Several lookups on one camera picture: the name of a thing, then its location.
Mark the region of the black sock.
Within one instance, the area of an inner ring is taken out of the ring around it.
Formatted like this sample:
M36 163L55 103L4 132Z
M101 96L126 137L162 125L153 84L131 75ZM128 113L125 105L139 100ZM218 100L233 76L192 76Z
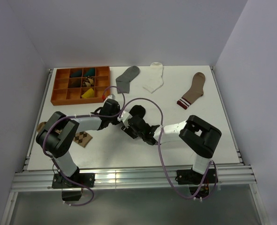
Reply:
M138 116L139 118L144 118L146 114L146 110L143 106L141 105L134 105L131 110L129 111L132 117Z

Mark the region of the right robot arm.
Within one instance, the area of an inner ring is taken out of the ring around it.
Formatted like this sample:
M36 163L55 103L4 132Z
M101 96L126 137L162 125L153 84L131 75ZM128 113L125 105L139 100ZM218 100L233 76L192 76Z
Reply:
M222 136L221 131L196 115L186 121L167 125L151 126L138 115L124 113L118 117L123 131L133 139L139 137L149 145L183 141L196 154L191 171L192 180L200 183L207 178L207 166L213 158L215 149Z

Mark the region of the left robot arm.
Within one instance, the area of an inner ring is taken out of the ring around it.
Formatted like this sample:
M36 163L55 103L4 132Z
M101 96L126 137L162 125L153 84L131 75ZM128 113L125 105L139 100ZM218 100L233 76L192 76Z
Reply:
M98 131L117 125L120 105L114 99L105 100L102 107L88 116L66 116L57 111L40 129L36 136L36 143L43 149L43 153L54 160L57 168L63 173L63 182L68 187L75 187L82 179L80 169L74 163L69 148L75 140L76 134L84 131Z

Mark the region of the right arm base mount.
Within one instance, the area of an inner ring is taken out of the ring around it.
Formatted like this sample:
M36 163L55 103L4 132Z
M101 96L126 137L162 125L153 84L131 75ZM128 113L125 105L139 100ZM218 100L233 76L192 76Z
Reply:
M199 174L192 169L177 170L176 174L177 176L175 180L179 185L199 185L203 177L202 174ZM209 169L204 179L204 183L215 184L215 182L218 182L215 169Z

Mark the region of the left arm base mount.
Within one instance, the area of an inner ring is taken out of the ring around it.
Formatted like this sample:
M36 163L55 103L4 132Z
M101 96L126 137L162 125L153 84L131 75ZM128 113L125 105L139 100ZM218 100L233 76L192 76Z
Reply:
M65 202L79 201L84 188L94 187L94 173L80 173L77 181L68 181L60 173L53 176L52 189L62 189L61 198Z

